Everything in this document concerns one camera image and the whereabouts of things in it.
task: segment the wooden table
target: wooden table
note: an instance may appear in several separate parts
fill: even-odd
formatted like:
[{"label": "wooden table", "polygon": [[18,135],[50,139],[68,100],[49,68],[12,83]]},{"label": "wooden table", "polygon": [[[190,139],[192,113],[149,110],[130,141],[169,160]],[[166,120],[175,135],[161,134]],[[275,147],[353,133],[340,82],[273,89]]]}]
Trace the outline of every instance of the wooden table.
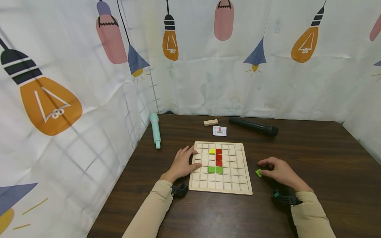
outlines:
[{"label": "wooden table", "polygon": [[[159,115],[162,148],[155,149],[149,125],[88,237],[120,238],[179,148],[195,141],[243,143],[253,195],[189,191],[173,200],[157,237],[294,237],[289,215],[270,199],[277,185],[255,174],[257,161],[270,156],[287,161],[315,190],[338,238],[381,237],[381,166],[342,125],[247,118],[278,127],[269,138],[217,117],[227,137],[216,137],[203,126],[215,118]],[[188,182],[189,176],[175,184]]]}]

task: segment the green block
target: green block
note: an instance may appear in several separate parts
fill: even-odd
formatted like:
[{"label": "green block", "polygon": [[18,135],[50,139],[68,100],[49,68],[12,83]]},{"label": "green block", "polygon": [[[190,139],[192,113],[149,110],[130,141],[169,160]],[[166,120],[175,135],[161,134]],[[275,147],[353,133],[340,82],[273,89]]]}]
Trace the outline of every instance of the green block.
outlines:
[{"label": "green block", "polygon": [[208,172],[209,173],[214,173],[216,171],[216,167],[214,167],[214,166],[209,166],[208,167]]},{"label": "green block", "polygon": [[216,173],[222,174],[222,167],[216,167]]},{"label": "green block", "polygon": [[262,171],[261,169],[255,171],[255,173],[259,176],[259,177],[262,177],[262,175],[259,174],[259,172]]}]

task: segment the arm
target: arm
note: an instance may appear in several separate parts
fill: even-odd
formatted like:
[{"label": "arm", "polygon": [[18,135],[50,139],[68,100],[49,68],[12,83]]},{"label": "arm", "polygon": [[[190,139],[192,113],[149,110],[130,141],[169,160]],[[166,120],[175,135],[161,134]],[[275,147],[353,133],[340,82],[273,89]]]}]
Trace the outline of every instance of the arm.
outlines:
[{"label": "arm", "polygon": [[312,190],[283,160],[270,157],[258,162],[260,166],[269,166],[273,170],[262,170],[260,174],[273,178],[296,191],[296,197],[302,204],[291,206],[291,214],[299,238],[334,238],[330,222]]},{"label": "arm", "polygon": [[172,203],[172,184],[181,177],[187,176],[193,170],[201,167],[201,163],[190,165],[188,160],[191,154],[197,151],[185,147],[180,149],[172,163],[171,168],[164,173],[160,180],[140,206],[122,238],[155,238],[165,214]]}]

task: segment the black microphone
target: black microphone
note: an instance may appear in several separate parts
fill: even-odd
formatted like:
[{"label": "black microphone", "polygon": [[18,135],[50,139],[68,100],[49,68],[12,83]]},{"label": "black microphone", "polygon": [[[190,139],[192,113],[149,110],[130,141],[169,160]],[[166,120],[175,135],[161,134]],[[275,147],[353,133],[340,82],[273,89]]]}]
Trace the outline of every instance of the black microphone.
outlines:
[{"label": "black microphone", "polygon": [[254,131],[261,132],[267,136],[276,136],[278,134],[278,128],[276,128],[275,126],[271,126],[271,125],[262,125],[259,123],[239,119],[237,117],[230,117],[229,122],[233,123],[233,124],[240,125],[240,126],[247,127],[247,128],[252,129]]}]

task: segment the curtain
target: curtain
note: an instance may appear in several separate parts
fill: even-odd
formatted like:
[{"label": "curtain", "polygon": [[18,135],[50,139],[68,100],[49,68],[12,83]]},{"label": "curtain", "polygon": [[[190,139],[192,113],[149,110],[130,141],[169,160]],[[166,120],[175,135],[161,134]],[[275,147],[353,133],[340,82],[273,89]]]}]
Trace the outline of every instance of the curtain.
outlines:
[{"label": "curtain", "polygon": [[380,161],[376,0],[0,11],[0,238],[86,237],[150,113],[336,121]]}]

